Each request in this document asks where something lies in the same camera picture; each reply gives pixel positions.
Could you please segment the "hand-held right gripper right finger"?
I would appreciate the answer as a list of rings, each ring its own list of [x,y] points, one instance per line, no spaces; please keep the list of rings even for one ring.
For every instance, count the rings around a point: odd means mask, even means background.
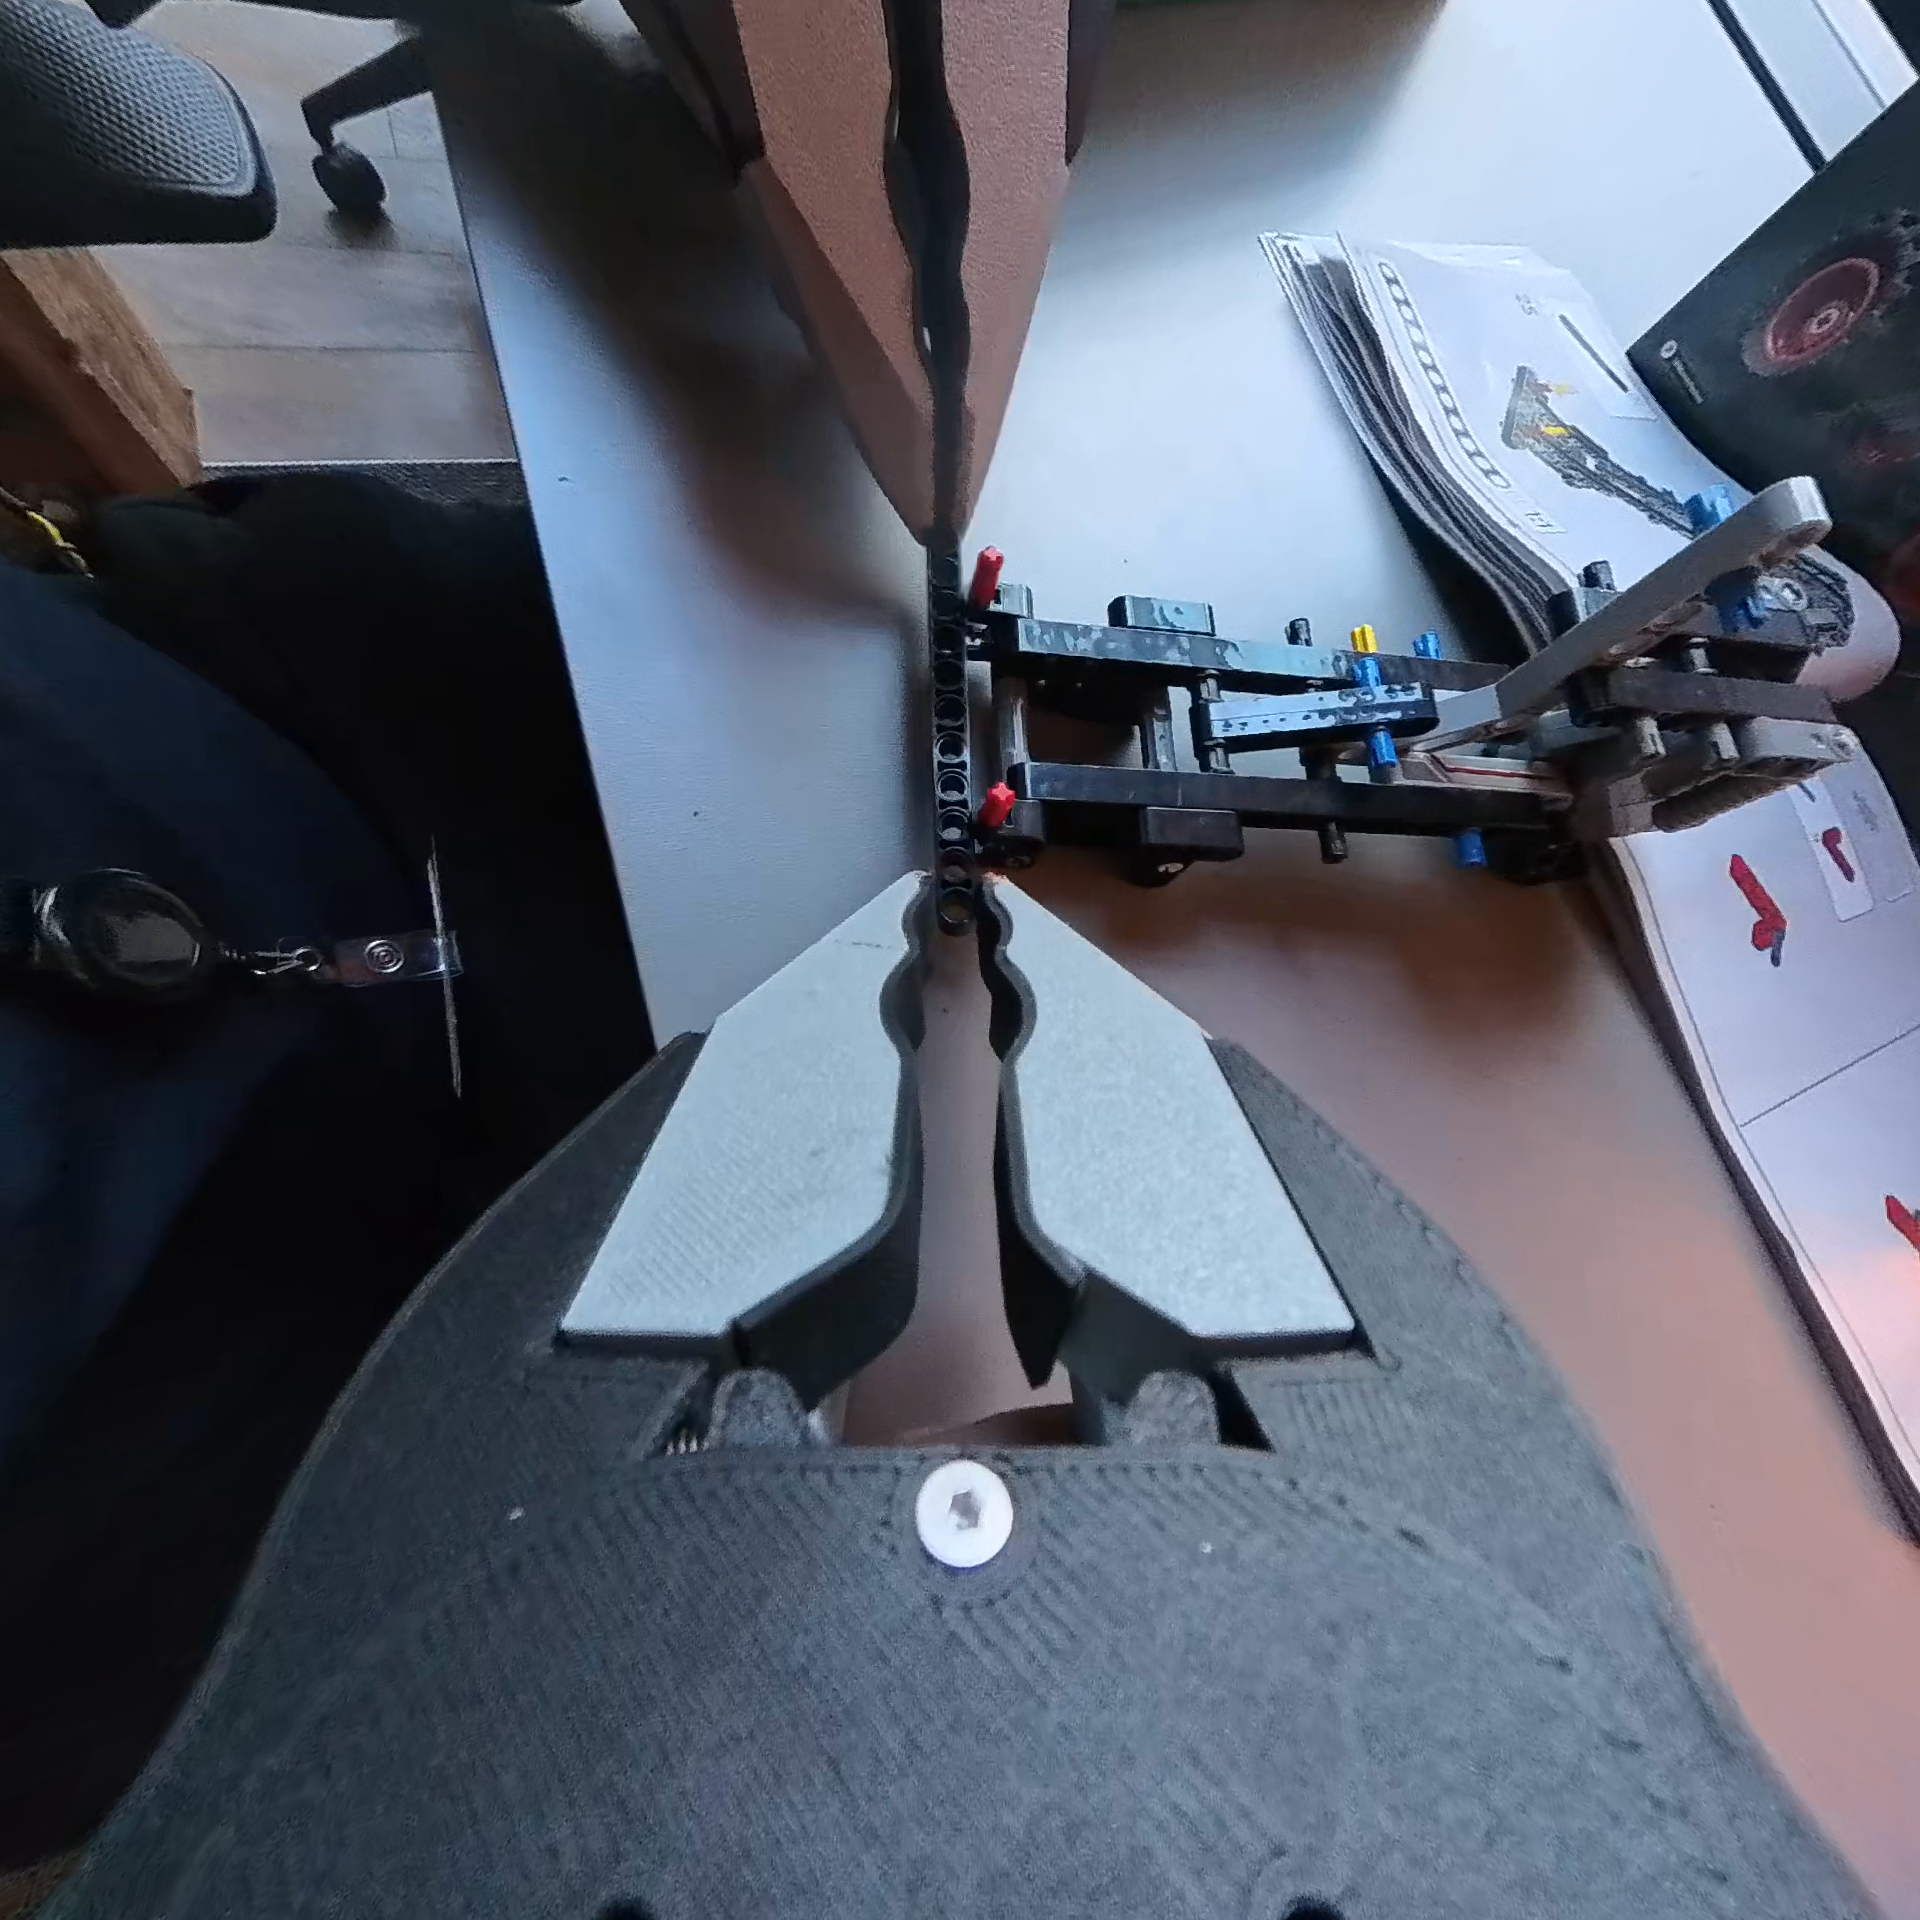
[[[1229,1052],[1064,919],[990,881],[1001,1301],[1076,1445],[1263,1445],[1241,1378],[1353,1386],[1376,1343],[1229,1075]]]

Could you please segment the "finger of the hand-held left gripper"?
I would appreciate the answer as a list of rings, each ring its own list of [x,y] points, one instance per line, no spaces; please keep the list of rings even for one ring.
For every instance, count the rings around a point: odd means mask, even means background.
[[[625,3],[720,151],[774,292],[903,526],[933,524],[933,406],[885,175],[895,68],[880,3]]]
[[[1005,418],[1116,3],[942,5],[964,155],[966,370],[952,524],[966,530]]]

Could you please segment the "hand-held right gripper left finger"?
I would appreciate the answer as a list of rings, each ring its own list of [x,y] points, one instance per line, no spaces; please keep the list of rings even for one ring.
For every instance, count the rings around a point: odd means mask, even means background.
[[[911,870],[712,1021],[565,1343],[774,1374],[815,1409],[895,1342],[918,1295],[928,922]]]

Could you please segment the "black grey lego assembly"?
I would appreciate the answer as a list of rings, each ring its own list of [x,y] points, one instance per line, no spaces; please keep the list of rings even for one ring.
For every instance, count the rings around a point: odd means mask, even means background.
[[[1033,612],[1001,554],[928,542],[933,873],[964,930],[988,873],[1108,849],[1139,885],[1303,833],[1328,863],[1358,836],[1449,844],[1515,885],[1575,881],[1588,852],[1679,833],[1828,773],[1853,737],[1808,682],[1790,564],[1830,530],[1793,476],[1731,510],[1644,581],[1605,563],[1551,598],[1548,647],[1510,668],[1368,628],[1313,644],[1227,638],[1205,603],[1124,594],[1103,621]]]

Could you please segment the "lego instruction booklet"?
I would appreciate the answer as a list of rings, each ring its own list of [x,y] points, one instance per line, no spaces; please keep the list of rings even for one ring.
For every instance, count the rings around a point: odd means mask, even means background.
[[[1893,612],[1819,551],[1811,483],[1653,603],[1753,492],[1661,413],[1597,306],[1523,246],[1265,234],[1382,477],[1520,635],[1503,689],[1436,691],[1403,774],[1524,799],[1590,857],[1628,957],[1790,1295],[1916,1529],[1917,877],[1838,703]]]

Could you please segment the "black lego box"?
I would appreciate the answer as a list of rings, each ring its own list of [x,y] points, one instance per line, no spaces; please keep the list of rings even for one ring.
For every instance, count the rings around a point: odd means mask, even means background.
[[[1628,353],[1743,490],[1813,477],[1830,548],[1917,619],[1917,86]]]

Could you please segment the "black badge reel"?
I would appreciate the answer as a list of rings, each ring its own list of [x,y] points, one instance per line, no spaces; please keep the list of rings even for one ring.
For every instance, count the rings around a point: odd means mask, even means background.
[[[438,989],[449,1093],[463,1098],[454,993],[463,953],[448,922],[437,844],[427,844],[423,881],[424,927],[260,949],[230,943],[180,894],[142,870],[94,868],[46,885],[4,877],[4,979],[140,1005],[204,1002],[254,986],[369,993],[427,983]]]

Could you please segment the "dark blue backpack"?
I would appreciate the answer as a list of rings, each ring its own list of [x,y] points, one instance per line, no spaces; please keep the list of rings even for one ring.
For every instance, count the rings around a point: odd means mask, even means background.
[[[230,943],[424,927],[433,986],[140,1005],[4,979],[4,1914],[219,1639],[401,1299],[653,1052],[528,510],[368,473],[103,502],[4,555],[4,877],[147,873]]]

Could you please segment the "black office chair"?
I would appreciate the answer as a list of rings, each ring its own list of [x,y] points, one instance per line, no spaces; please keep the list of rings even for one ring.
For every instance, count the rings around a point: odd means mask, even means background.
[[[340,124],[424,97],[427,34],[525,12],[497,3],[275,3],[390,22],[372,59],[301,99],[311,171],[350,231],[385,219],[385,186]],[[1,246],[248,244],[277,183],[228,79],[136,22],[155,3],[1,5]]]

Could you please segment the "wooden cabinet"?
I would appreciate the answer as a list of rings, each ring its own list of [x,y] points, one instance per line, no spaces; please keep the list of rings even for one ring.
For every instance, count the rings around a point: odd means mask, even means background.
[[[1,253],[1,483],[118,497],[200,479],[192,394],[85,249]]]

